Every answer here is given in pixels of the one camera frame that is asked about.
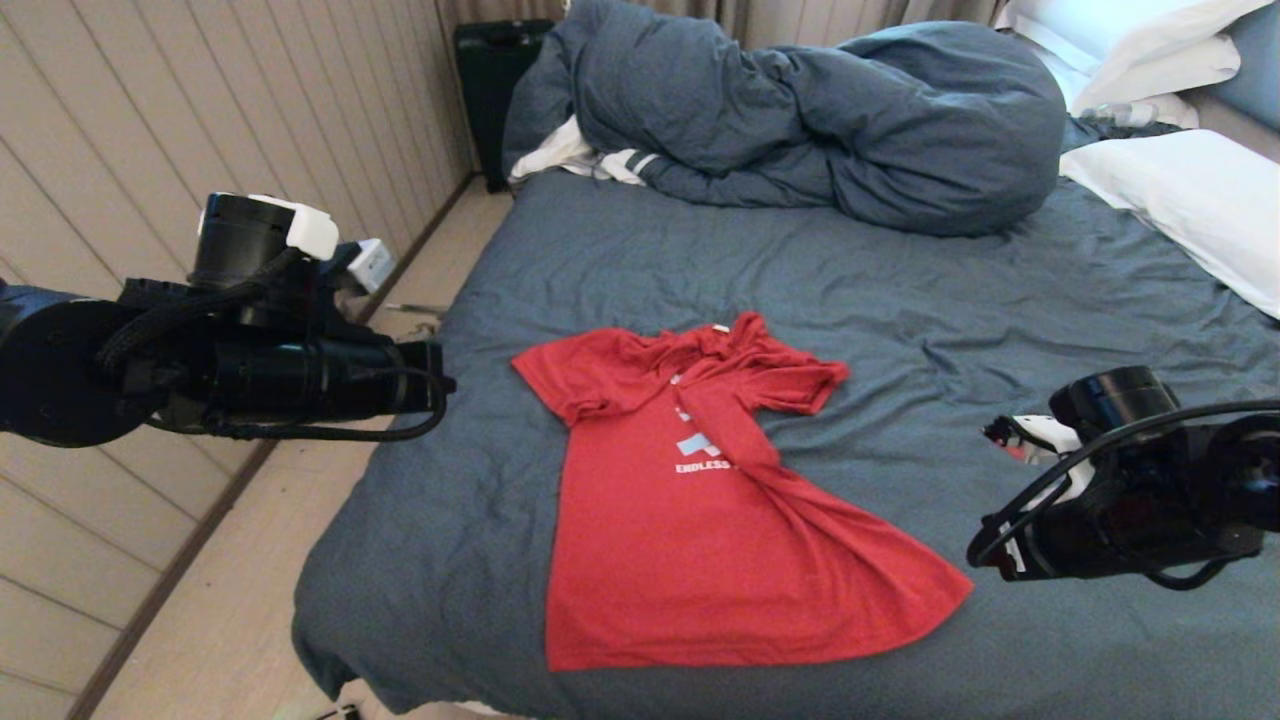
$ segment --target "red t-shirt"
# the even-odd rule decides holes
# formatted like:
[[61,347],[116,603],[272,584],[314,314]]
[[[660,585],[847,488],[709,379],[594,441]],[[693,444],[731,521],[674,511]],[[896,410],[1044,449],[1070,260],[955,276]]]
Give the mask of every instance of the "red t-shirt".
[[924,637],[973,589],[782,466],[754,411],[815,414],[849,369],[778,342],[756,314],[730,332],[599,329],[513,364],[570,427],[552,670],[859,657]]

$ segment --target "wooden floor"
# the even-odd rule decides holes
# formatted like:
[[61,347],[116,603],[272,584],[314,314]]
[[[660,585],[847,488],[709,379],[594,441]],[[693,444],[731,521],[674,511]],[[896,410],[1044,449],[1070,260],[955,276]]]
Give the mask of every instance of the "wooden floor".
[[[474,182],[392,291],[389,302],[447,305],[511,208]],[[393,337],[426,318],[379,310]],[[385,427],[388,419],[361,423]],[[292,593],[307,551],[362,474],[371,443],[280,443],[148,628],[93,714],[95,720],[314,720],[333,703],[289,644]],[[365,720],[392,716],[352,683],[342,703]],[[413,720],[476,719],[430,705]]]

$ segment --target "baseboard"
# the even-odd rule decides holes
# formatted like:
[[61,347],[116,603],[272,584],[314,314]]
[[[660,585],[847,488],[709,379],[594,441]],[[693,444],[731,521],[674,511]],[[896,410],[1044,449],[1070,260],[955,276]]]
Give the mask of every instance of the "baseboard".
[[[435,229],[440,227],[444,218],[451,210],[453,210],[453,206],[457,205],[458,199],[461,199],[462,193],[466,192],[467,186],[471,184],[471,181],[476,174],[477,173],[471,173],[465,177],[453,193],[449,195],[449,199],[444,201],[444,205],[435,213],[435,215],[431,217],[431,220],[425,228],[422,228],[422,232],[419,233],[417,238],[413,240],[413,245],[410,247],[408,252],[404,254],[404,258],[402,258],[396,265],[396,269],[392,270],[387,282],[383,283],[378,292],[374,293],[369,302],[365,304],[365,307],[357,316],[357,322],[361,324],[369,323],[369,319],[372,318],[378,307],[384,300],[387,300],[392,288],[396,287],[397,282],[399,282],[404,270],[411,263],[413,263],[413,259],[417,258],[417,254],[421,252],[428,240],[430,240],[431,234],[435,233]],[[239,500],[241,493],[244,492],[244,488],[248,487],[248,483],[266,462],[271,451],[275,450],[276,442],[278,441],[271,439],[264,441],[259,445],[248,460],[244,461],[244,465],[241,466],[239,471],[236,473],[236,477],[232,478],[232,482],[225,489],[223,489],[214,505],[207,512],[205,512],[205,516],[201,518],[196,529],[192,530],[191,536],[187,538],[187,542],[183,543],[182,548],[169,562],[169,566],[160,574],[160,579],[156,582],[155,587],[151,588],[151,592],[147,593],[147,597],[142,601],[138,611],[133,614],[129,624],[124,626],[124,630],[120,633],[120,637],[116,638],[115,644],[111,646],[111,651],[106,655],[106,659],[102,660],[102,664],[99,665],[93,676],[90,678],[88,684],[84,687],[84,692],[76,698],[76,705],[72,706],[70,712],[67,715],[67,720],[90,720],[99,703],[102,702],[102,698],[106,696],[106,691],[111,687],[115,676],[119,675],[120,670],[124,667],[129,655],[133,652],[133,648],[137,647],[138,642],[142,641],[142,635],[147,632],[147,628],[151,626],[151,621],[160,614],[160,609],[164,607],[164,603],[169,600],[174,588],[178,587],[178,582],[182,580],[182,577],[191,568],[191,564],[196,561],[196,556],[200,555],[205,543],[209,542],[210,537],[212,537],[214,530],[218,529],[218,525],[221,524],[224,518],[227,518],[227,514],[236,506],[236,501]]]

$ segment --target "mattress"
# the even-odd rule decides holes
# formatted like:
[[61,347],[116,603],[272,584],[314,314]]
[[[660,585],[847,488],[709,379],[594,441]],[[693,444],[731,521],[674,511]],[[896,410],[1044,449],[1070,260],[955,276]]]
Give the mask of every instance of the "mattress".
[[[567,430],[512,357],[742,311],[852,372],[817,416],[759,415],[783,462],[961,566],[973,596],[924,639],[859,660],[549,673]],[[996,415],[1043,414],[1062,384],[1121,365],[1151,365],[1185,406],[1280,387],[1274,320],[1068,179],[1007,231],[946,238],[547,172],[439,340],[458,380],[448,416],[378,448],[297,587],[296,646],[330,694],[364,678],[394,711],[477,700],[558,719],[1276,717],[1274,538],[1189,593],[964,565],[980,518],[1037,474],[982,437]]]

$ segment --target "wood paneled wall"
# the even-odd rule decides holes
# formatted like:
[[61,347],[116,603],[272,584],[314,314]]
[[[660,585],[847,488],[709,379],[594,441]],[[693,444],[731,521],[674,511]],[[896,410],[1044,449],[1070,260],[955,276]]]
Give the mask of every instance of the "wood paneled wall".
[[[0,0],[0,277],[183,281],[214,191],[403,256],[471,172],[449,53],[433,0]],[[252,450],[0,434],[0,715],[67,714]]]

